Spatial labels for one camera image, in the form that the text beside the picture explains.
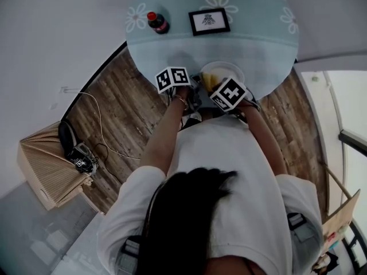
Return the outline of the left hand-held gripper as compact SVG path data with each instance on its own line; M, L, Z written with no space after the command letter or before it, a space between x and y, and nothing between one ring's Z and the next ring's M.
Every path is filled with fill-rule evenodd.
M189 112L197 112L203 108L199 91L201 80L199 76L190 76L185 67L169 66L155 75L155 86L160 95L165 96L167 104L172 101L178 87L188 87L189 94L186 107Z

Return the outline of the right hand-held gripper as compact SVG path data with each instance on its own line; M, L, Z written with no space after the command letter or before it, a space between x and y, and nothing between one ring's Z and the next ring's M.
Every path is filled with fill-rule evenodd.
M213 87L209 98L227 115L233 115L246 123L245 114L241 107L254 107L260 112L260 105L253 93L241 82L234 78L224 78Z

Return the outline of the blurred yellow-brown object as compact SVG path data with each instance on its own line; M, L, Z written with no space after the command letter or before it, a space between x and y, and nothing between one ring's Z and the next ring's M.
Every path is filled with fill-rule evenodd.
M215 74L205 72L201 73L201 81L208 93L213 92L222 82Z

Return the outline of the white round plate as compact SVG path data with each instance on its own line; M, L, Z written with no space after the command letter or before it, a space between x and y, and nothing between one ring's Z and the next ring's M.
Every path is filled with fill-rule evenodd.
M200 71L200 77L201 73L204 72L215 74L222 82L228 78L232 78L244 84L245 80L244 74L238 66L224 61L215 61L206 64Z

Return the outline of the person's left forearm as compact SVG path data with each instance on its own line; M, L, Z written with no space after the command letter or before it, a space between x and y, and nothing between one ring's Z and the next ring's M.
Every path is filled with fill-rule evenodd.
M173 158L177 133L186 109L188 87L178 87L164 116L150 137L141 156L140 166L152 166L168 173Z

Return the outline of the person's right forearm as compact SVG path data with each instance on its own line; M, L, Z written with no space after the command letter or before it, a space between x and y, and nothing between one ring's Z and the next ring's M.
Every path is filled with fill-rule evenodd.
M274 175L288 174L282 151L257 108L247 101L242 101L237 107L244 114Z

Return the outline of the round table, light blue cloth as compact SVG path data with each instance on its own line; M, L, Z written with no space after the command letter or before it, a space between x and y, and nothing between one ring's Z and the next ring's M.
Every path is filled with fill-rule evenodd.
M189 13L223 8L230 32L194 36ZM170 25L157 34L147 13L162 14ZM168 66L200 73L208 63L238 66L257 99L269 95L291 72L299 29L286 0L134 0L127 10L127 46L138 70L150 82Z

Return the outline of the dark cola bottle red cap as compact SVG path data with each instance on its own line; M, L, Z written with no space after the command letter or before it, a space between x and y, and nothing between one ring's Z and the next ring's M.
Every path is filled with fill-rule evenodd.
M147 13L147 22L149 27L157 34L166 34L170 29L170 25L164 16L153 11Z

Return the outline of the person's white shirt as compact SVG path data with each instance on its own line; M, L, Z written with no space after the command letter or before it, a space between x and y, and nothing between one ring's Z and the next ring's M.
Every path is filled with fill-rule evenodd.
M199 167L238 173L214 216L212 257L248 258L267 275L311 271L323 245L315 184L287 174L275 176L247 125L222 116L178 133L167 174L144 166L123 183L97 234L98 257L111 275L125 275L120 249L128 237L142 232L156 189L175 173Z

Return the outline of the black headphones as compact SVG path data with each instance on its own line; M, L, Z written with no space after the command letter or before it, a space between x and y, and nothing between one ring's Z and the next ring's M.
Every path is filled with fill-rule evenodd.
M64 150L64 156L68 158L73 148L79 143L79 138L72 124L67 119L60 121L58 126L58 137Z

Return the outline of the wooden easel legs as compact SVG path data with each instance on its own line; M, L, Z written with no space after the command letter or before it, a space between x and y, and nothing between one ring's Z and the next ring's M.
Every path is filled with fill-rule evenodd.
M351 199L352 196L349 194L348 190L345 188L345 186L339 181L339 179L336 177L336 175L332 172L331 169L329 169L329 167L327 166L327 164L323 164L325 170L329 173L329 175L332 177L332 179L336 182L336 184L338 185L338 187L341 189L341 191L343 192L344 196L346 197L346 199Z

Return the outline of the wooden painting board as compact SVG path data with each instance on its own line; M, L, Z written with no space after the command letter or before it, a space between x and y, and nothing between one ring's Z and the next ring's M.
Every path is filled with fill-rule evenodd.
M322 254L328 252L333 246L345 237L346 229L353 220L353 211L357 204L361 190L359 189L352 197L338 208L323 224L324 245Z

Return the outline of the black picture frame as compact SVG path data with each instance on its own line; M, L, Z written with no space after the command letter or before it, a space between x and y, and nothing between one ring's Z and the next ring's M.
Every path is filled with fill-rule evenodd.
M231 30L223 8L190 12L189 20L194 36L226 33Z

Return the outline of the white window frame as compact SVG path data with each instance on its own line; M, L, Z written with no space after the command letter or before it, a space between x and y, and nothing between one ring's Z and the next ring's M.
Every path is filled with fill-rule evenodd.
M325 163L338 180L360 197L353 214L367 231L367 71L327 70L308 63L294 66L310 102Z

